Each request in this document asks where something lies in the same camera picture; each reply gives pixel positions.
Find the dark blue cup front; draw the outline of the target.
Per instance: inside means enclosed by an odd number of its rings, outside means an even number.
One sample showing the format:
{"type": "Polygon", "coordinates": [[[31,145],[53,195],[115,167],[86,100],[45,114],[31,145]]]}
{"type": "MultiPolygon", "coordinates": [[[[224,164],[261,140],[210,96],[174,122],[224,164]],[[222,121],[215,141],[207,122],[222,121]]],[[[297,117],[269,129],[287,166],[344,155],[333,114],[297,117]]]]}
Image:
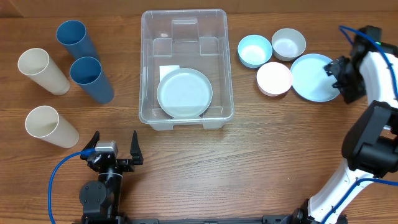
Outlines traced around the dark blue cup front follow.
{"type": "Polygon", "coordinates": [[[109,103],[114,98],[114,90],[100,61],[94,57],[82,57],[70,67],[72,80],[98,103],[109,103]]]}

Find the grey plate in bin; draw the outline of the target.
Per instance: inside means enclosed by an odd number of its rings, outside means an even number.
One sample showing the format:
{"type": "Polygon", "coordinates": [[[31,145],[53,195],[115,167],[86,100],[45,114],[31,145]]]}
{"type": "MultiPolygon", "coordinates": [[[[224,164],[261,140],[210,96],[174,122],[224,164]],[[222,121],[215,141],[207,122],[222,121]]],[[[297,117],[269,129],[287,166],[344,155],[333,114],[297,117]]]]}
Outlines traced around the grey plate in bin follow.
{"type": "Polygon", "coordinates": [[[193,118],[210,106],[213,88],[209,79],[192,68],[168,73],[157,88],[160,107],[173,118],[193,118]]]}

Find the clear plastic storage bin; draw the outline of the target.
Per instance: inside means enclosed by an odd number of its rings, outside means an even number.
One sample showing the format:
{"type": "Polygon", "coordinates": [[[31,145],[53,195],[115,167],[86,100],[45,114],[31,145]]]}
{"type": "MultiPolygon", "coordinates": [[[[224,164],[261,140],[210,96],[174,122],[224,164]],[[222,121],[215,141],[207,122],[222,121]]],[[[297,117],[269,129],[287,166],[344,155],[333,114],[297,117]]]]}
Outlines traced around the clear plastic storage bin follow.
{"type": "Polygon", "coordinates": [[[218,129],[234,115],[227,15],[222,9],[146,11],[141,17],[139,119],[156,131],[200,124],[218,129]],[[213,88],[207,110],[176,119],[159,105],[159,67],[179,65],[202,72],[213,88]]]}

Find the cream cup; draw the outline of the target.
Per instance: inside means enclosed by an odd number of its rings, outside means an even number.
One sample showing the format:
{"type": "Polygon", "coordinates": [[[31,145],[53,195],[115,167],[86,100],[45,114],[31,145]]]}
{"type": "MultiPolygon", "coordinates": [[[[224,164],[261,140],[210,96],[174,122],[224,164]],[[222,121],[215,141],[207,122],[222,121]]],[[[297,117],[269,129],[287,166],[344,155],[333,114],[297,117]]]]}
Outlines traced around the cream cup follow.
{"type": "Polygon", "coordinates": [[[51,106],[34,108],[25,119],[25,130],[34,138],[59,147],[71,148],[80,138],[78,131],[51,106]]]}
{"type": "Polygon", "coordinates": [[[53,95],[64,95],[70,89],[70,82],[44,49],[26,50],[19,57],[17,67],[53,95]]]}

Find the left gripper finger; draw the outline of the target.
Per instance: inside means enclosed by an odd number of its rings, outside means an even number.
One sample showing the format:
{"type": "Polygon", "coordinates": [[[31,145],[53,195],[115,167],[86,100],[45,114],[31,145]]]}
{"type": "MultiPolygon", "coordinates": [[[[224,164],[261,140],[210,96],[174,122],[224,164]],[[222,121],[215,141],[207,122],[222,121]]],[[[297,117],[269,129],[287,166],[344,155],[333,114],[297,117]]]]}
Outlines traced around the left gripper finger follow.
{"type": "Polygon", "coordinates": [[[94,149],[99,140],[100,140],[100,132],[96,131],[91,140],[88,142],[88,144],[83,148],[83,150],[85,151],[87,149],[94,149]]]}
{"type": "Polygon", "coordinates": [[[134,130],[131,140],[130,155],[133,159],[143,159],[141,149],[139,147],[137,132],[134,130]]]}

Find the cream cup rear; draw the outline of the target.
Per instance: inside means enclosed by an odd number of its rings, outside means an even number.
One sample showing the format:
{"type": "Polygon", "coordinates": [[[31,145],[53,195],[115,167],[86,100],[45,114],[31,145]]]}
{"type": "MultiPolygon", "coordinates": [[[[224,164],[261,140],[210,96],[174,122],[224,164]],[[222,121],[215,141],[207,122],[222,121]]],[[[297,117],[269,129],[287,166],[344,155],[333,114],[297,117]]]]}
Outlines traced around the cream cup rear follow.
{"type": "Polygon", "coordinates": [[[70,82],[44,49],[26,50],[19,57],[17,67],[53,95],[64,95],[70,89],[70,82]]]}

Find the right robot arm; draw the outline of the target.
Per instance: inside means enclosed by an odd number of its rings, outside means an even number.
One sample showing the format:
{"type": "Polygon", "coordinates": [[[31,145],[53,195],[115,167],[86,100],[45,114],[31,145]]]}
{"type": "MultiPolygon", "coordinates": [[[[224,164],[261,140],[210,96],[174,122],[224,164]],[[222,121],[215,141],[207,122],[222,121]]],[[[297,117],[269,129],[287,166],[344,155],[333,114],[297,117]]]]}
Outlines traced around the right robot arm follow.
{"type": "Polygon", "coordinates": [[[323,188],[304,201],[283,223],[347,223],[342,214],[350,202],[372,183],[397,172],[397,46],[382,42],[382,30],[367,25],[353,29],[349,57],[339,57],[323,68],[336,78],[333,88],[349,104],[363,96],[368,107],[348,131],[341,147],[343,160],[323,188]]]}

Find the light blue bowl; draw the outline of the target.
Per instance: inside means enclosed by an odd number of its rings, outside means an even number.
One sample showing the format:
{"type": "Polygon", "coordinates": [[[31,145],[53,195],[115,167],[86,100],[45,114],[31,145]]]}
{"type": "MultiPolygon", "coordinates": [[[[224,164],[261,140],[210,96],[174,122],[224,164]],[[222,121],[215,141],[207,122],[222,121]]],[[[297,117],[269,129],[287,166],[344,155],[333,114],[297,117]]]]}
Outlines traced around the light blue bowl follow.
{"type": "Polygon", "coordinates": [[[273,54],[271,43],[261,35],[247,35],[238,44],[238,56],[248,68],[259,68],[267,63],[273,54]]]}

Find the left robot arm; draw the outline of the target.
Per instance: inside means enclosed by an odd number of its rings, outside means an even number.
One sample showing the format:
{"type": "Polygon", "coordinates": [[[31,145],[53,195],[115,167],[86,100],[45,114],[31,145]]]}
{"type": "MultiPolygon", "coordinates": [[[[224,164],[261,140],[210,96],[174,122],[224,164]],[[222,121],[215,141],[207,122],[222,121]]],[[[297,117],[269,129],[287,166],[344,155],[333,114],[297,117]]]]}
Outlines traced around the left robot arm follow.
{"type": "Polygon", "coordinates": [[[128,216],[119,211],[123,174],[133,172],[135,165],[142,165],[144,158],[134,131],[128,159],[118,158],[115,141],[100,141],[96,131],[81,151],[80,159],[98,173],[98,179],[89,181],[80,189],[79,199],[83,205],[82,223],[131,223],[128,216]]]}

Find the white label in bin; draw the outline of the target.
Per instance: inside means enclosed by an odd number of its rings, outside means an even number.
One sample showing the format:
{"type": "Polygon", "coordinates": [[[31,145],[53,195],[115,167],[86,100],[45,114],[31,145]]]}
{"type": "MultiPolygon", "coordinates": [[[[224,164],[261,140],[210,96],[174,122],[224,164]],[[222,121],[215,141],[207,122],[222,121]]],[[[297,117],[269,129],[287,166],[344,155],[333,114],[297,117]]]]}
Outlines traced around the white label in bin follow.
{"type": "Polygon", "coordinates": [[[179,69],[179,65],[163,65],[159,67],[159,80],[162,81],[162,79],[169,74],[170,72],[179,69]]]}

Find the cream cup front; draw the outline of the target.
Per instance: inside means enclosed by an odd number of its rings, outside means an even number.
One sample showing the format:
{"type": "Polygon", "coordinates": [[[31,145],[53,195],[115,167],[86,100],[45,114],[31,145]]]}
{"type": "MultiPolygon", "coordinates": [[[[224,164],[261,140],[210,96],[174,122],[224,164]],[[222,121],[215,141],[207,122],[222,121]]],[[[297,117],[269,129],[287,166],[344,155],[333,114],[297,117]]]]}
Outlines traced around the cream cup front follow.
{"type": "Polygon", "coordinates": [[[25,130],[34,138],[59,147],[71,148],[80,138],[78,131],[51,106],[34,108],[25,119],[25,130]]]}

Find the pink bowl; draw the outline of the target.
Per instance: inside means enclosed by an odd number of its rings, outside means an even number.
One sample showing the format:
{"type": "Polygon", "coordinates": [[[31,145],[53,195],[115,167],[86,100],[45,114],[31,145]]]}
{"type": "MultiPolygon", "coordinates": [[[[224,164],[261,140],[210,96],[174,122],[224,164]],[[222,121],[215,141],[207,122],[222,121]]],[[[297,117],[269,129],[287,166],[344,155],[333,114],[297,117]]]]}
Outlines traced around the pink bowl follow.
{"type": "Polygon", "coordinates": [[[278,62],[262,65],[256,73],[259,90],[267,96],[278,96],[287,92],[293,84],[293,76],[289,68],[278,62]]]}

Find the grey bowl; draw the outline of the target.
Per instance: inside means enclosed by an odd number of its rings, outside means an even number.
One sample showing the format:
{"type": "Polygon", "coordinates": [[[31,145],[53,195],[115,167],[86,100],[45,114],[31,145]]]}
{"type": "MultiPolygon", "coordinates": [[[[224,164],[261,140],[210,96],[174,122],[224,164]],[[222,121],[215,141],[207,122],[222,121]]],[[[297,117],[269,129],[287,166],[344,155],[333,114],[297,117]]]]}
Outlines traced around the grey bowl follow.
{"type": "Polygon", "coordinates": [[[304,53],[305,37],[297,30],[283,28],[274,33],[271,40],[274,56],[281,61],[292,61],[304,53]]]}

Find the dark blue cup rear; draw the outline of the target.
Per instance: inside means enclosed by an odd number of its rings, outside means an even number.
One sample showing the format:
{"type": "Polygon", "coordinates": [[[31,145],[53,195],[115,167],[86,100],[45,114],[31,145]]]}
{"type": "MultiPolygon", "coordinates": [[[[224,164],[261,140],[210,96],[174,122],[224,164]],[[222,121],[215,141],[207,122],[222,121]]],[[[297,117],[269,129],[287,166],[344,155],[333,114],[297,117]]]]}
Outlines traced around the dark blue cup rear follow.
{"type": "Polygon", "coordinates": [[[63,22],[56,31],[56,39],[75,60],[82,57],[100,59],[87,28],[81,21],[69,20],[63,22]]]}

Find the dark blue cup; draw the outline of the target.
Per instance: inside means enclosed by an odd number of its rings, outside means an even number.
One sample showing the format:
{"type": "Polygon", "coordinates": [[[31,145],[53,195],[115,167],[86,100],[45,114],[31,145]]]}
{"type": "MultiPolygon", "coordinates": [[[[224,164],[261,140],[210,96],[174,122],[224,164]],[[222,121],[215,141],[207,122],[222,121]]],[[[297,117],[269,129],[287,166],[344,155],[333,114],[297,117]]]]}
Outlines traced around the dark blue cup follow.
{"type": "Polygon", "coordinates": [[[109,103],[114,98],[114,90],[100,61],[94,57],[82,57],[70,67],[72,80],[98,103],[109,103]]]}
{"type": "Polygon", "coordinates": [[[75,60],[82,57],[100,59],[87,28],[81,21],[69,20],[63,22],[56,31],[56,39],[75,60]]]}

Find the light blue plate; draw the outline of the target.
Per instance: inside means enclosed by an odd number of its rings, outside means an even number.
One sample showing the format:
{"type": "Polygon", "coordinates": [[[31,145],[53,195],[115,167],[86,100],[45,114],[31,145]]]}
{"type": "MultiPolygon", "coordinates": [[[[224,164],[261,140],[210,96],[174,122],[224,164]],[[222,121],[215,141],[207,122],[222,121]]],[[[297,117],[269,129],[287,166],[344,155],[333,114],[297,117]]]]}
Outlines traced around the light blue plate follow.
{"type": "Polygon", "coordinates": [[[321,54],[306,54],[299,57],[291,66],[294,90],[306,100],[327,102],[335,99],[340,91],[333,88],[334,76],[328,76],[324,66],[332,59],[321,54]]]}

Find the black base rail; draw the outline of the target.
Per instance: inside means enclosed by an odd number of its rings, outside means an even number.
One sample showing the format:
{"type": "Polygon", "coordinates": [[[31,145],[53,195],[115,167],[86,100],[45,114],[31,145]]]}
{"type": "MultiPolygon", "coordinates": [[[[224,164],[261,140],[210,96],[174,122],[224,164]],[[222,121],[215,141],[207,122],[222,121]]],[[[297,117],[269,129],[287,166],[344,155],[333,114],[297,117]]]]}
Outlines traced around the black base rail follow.
{"type": "Polygon", "coordinates": [[[264,215],[254,218],[205,218],[205,219],[135,219],[130,224],[281,224],[290,223],[291,215],[264,215]]]}

